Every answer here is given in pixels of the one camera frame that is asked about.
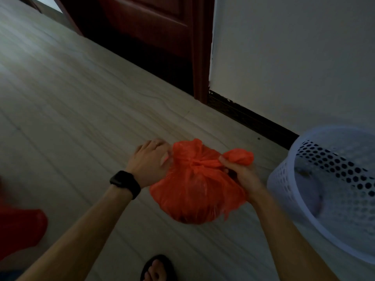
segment wristwatch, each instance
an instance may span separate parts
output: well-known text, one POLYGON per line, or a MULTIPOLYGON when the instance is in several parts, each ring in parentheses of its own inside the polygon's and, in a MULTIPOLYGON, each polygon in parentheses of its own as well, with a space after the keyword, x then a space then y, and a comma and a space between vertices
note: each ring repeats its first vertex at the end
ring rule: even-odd
POLYGON ((111 177, 110 184, 116 185, 121 189, 129 189, 133 194, 133 200, 141 192, 141 187, 135 180, 131 173, 120 170, 117 174, 111 177))

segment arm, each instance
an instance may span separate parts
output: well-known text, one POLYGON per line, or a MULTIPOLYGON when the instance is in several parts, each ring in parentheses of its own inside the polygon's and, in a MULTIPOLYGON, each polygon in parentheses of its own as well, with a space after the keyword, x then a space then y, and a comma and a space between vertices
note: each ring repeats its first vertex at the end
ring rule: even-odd
POLYGON ((339 279, 284 214, 260 179, 253 166, 243 166, 220 158, 221 163, 237 173, 253 205, 281 281, 339 279))
MULTIPOLYGON (((148 141, 137 148, 125 170, 134 175, 141 188, 154 184, 166 175, 171 161, 164 160, 170 148, 160 139, 148 141)), ((128 189, 111 185, 18 281, 83 281, 132 198, 128 189)))

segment white laundry basket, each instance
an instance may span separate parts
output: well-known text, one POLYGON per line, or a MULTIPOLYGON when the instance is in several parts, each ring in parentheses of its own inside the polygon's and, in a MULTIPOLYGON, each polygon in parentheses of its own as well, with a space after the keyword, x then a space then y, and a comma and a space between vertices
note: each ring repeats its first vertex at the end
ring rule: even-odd
POLYGON ((375 264, 373 134, 344 126, 303 134, 267 188, 294 220, 310 222, 342 250, 375 264))

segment person's left hand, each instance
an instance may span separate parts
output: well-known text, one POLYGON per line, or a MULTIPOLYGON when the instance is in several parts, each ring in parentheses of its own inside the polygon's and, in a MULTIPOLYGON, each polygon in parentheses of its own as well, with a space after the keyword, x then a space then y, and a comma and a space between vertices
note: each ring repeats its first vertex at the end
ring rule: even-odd
POLYGON ((172 160, 172 146, 163 139, 154 139, 138 146, 125 171, 144 188, 164 178, 172 160))

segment red plastic item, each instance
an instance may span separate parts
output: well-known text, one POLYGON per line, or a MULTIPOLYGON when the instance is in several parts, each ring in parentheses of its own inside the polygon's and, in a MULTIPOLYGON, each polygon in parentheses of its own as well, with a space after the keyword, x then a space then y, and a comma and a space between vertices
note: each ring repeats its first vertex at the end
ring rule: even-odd
MULTIPOLYGON (((176 142, 168 174, 150 187, 160 208, 176 221, 202 224, 221 214, 227 218, 245 203, 245 190, 224 172, 219 156, 199 139, 176 142)), ((254 160, 253 153, 243 149, 231 150, 223 157, 240 165, 254 160)))
POLYGON ((0 205, 0 260, 18 250, 36 246, 47 226, 48 219, 42 210, 0 205))

